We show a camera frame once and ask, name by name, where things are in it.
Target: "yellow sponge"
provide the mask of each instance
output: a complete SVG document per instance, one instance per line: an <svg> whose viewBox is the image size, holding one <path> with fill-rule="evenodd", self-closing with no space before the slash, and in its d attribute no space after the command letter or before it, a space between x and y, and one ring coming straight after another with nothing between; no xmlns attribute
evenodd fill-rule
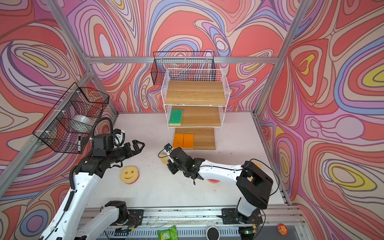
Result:
<svg viewBox="0 0 384 240"><path fill-rule="evenodd" d="M121 171L120 179L126 184L132 184L139 179L139 176L139 170L134 166L129 166Z"/></svg>

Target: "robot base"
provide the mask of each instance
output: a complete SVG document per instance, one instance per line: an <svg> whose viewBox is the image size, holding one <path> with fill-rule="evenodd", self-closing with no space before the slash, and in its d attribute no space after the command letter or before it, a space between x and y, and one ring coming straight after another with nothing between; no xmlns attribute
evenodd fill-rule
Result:
<svg viewBox="0 0 384 240"><path fill-rule="evenodd" d="M223 224L237 224L243 222L246 224L259 225L263 223L263 219L260 213L260 209L256 209L251 217L245 217L240 215L236 209L221 209L221 216Z"/></svg>

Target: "smiley face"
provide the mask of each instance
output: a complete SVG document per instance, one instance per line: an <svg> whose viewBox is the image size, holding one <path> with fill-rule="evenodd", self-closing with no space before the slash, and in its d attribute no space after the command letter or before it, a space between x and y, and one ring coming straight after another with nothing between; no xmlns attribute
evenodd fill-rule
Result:
<svg viewBox="0 0 384 240"><path fill-rule="evenodd" d="M125 167L121 171L120 179L126 184L132 184L139 178L139 170L134 166Z"/></svg>

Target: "robotic arm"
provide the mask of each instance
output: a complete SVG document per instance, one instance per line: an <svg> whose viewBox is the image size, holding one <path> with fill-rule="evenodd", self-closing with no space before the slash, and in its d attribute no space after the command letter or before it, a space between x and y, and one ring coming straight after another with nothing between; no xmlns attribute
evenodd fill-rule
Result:
<svg viewBox="0 0 384 240"><path fill-rule="evenodd" d="M266 209L273 185L273 180L253 162L243 165L224 165L202 158L192 159L181 148L172 149L170 144L164 147L169 156L168 169L172 174L179 170L184 176L195 179L214 179L229 184L236 184L244 198L237 208L237 219L247 222L257 208Z"/></svg>
<svg viewBox="0 0 384 240"><path fill-rule="evenodd" d="M93 240L112 223L117 225L127 223L129 213L126 203L110 201L99 215L77 230L87 202L103 177L105 170L111 168L113 163L120 163L120 165L113 165L112 167L122 167L123 160L139 154L145 146L143 142L133 140L134 149L132 150L129 142L123 145L125 134L121 133L119 129L115 129L111 133L93 136L92 149L86 157L80 160L77 166L71 169L71 188L39 240Z"/></svg>

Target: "orange square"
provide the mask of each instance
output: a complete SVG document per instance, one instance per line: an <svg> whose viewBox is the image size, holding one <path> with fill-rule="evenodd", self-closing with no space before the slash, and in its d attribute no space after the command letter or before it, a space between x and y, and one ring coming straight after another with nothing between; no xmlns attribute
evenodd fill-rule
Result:
<svg viewBox="0 0 384 240"><path fill-rule="evenodd" d="M173 137L173 148L183 147L184 133L175 133Z"/></svg>
<svg viewBox="0 0 384 240"><path fill-rule="evenodd" d="M183 149L193 149L193 134L184 134Z"/></svg>

